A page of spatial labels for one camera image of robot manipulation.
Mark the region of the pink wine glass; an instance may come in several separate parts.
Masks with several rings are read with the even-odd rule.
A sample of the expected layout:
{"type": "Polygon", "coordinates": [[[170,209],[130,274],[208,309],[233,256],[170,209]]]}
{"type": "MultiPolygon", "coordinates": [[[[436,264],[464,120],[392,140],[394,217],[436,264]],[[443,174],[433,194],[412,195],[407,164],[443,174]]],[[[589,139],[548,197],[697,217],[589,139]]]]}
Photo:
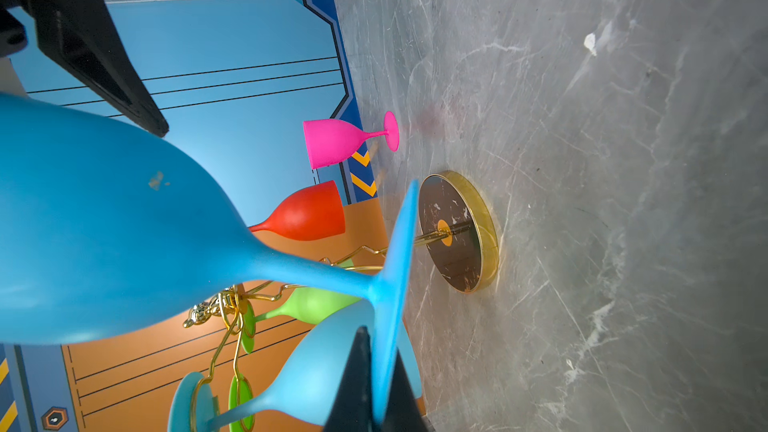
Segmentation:
{"type": "Polygon", "coordinates": [[[397,151],[400,144],[399,124],[392,111],[386,112],[383,130],[378,132],[365,132],[339,119],[304,121],[303,131],[309,163],[313,169],[345,161],[371,138],[384,136],[392,151],[397,151]]]}

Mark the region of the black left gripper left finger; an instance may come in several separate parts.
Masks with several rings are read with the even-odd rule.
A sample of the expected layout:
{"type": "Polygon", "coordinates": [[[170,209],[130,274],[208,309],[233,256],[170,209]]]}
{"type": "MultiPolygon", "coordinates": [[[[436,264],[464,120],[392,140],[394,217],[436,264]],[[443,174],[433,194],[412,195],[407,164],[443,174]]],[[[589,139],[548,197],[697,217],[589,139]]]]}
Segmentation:
{"type": "Polygon", "coordinates": [[[25,27],[11,13],[35,21],[37,46],[49,59],[134,123],[164,137],[169,125],[139,78],[104,0],[1,0],[1,56],[23,50],[25,27]]]}

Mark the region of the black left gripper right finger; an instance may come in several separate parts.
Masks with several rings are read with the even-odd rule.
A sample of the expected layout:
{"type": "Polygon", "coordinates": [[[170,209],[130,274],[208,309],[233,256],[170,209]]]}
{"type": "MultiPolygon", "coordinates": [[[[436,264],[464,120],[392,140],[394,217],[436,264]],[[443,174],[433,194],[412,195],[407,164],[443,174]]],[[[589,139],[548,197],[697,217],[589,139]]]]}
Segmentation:
{"type": "Polygon", "coordinates": [[[371,347],[365,326],[357,329],[329,418],[327,432],[428,432],[410,387],[406,368],[397,354],[386,416],[377,425],[372,416],[371,347]]]}

